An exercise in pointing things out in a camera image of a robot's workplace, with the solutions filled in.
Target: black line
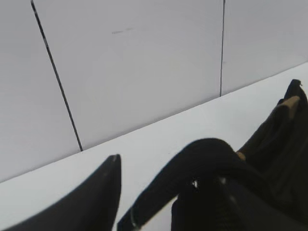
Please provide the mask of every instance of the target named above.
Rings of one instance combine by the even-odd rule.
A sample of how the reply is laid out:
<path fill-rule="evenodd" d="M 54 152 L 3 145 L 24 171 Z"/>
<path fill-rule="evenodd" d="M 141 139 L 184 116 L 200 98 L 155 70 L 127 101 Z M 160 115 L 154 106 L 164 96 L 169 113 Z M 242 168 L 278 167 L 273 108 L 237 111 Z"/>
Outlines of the black line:
<path fill-rule="evenodd" d="M 74 129 L 74 132 L 75 132 L 75 135 L 76 135 L 76 138 L 77 138 L 77 142 L 78 142 L 80 151 L 83 151 L 82 146 L 81 146 L 81 142 L 80 142 L 80 139 L 79 139 L 79 136 L 78 136 L 78 133 L 77 133 L 77 129 L 76 129 L 75 123 L 74 123 L 74 121 L 73 121 L 72 113 L 71 113 L 71 110 L 69 109 L 68 102 L 67 102 L 67 99 L 66 99 L 66 96 L 65 96 L 63 87 L 62 87 L 62 83 L 61 83 L 61 81 L 60 81 L 60 78 L 59 78 L 59 75 L 58 75 L 58 71 L 57 71 L 56 66 L 55 66 L 55 64 L 54 64 L 54 61 L 53 61 L 53 58 L 52 58 L 52 55 L 51 55 L 51 52 L 50 52 L 50 49 L 49 49 L 49 46 L 48 46 L 46 37 L 45 37 L 45 33 L 44 33 L 43 28 L 42 28 L 42 25 L 41 25 L 41 23 L 40 23 L 39 15 L 38 15 L 38 12 L 37 12 L 37 10 L 36 10 L 36 8 L 35 8 L 35 5 L 34 5 L 33 0 L 31 0 L 31 6 L 32 6 L 32 9 L 33 9 L 35 18 L 36 18 L 36 20 L 37 20 L 37 22 L 38 22 L 39 30 L 40 30 L 40 33 L 41 33 L 41 35 L 42 35 L 42 37 L 43 37 L 43 40 L 44 40 L 44 43 L 45 43 L 45 46 L 46 46 L 46 49 L 47 49 L 47 53 L 48 53 L 48 56 L 49 56 L 49 59 L 50 59 L 50 61 L 51 61 L 52 67 L 53 67 L 53 71 L 54 71 L 54 73 L 55 73 L 55 75 L 56 75 L 56 78 L 57 78 L 57 81 L 58 81 L 58 84 L 59 84 L 59 87 L 60 87 L 60 90 L 61 90 L 61 94 L 62 94 L 62 96 L 63 96 L 63 100 L 64 100 L 64 103 L 65 103 L 65 105 L 66 105 L 66 109 L 67 109 L 69 118 L 71 119 L 71 123 L 72 123 L 73 129 Z"/>
<path fill-rule="evenodd" d="M 225 5 L 226 0 L 223 0 L 223 7 L 222 7 L 222 36 L 221 36 L 221 60 L 220 60 L 220 93 L 219 96 L 221 97 L 222 93 L 222 63 L 223 63 L 223 34 L 225 31 Z"/>

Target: scuff mark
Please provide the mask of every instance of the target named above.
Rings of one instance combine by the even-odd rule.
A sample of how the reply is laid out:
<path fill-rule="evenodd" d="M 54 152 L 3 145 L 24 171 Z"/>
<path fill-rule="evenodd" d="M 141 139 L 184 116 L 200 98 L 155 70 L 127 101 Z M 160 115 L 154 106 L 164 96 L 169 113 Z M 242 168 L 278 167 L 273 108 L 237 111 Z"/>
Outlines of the scuff mark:
<path fill-rule="evenodd" d="M 118 33 L 123 33 L 124 31 L 123 30 L 119 30 L 119 31 L 113 31 L 111 32 L 111 34 L 118 34 Z"/>

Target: black fabric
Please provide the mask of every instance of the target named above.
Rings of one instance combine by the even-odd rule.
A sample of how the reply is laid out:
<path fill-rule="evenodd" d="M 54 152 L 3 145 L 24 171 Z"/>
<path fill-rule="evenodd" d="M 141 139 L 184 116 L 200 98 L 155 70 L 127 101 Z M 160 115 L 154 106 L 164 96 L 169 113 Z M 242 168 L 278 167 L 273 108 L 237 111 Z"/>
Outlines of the black fabric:
<path fill-rule="evenodd" d="M 118 230 L 133 230 L 131 213 L 135 223 L 142 226 L 192 180 L 202 177 L 203 182 L 211 182 L 216 175 L 236 178 L 264 200 L 273 202 L 268 184 L 226 142 L 202 139 L 186 146 L 168 162 L 137 198 L 133 210 L 119 221 Z"/>
<path fill-rule="evenodd" d="M 236 180 L 220 184 L 229 208 L 238 216 L 245 231 L 307 231 L 307 227 L 266 204 Z"/>
<path fill-rule="evenodd" d="M 278 105 L 294 96 L 300 98 L 294 118 L 280 107 L 239 151 L 271 185 L 280 211 L 308 225 L 308 101 L 295 79 Z"/>
<path fill-rule="evenodd" d="M 218 179 L 190 184 L 172 205 L 172 231 L 244 231 L 240 217 L 231 210 Z"/>

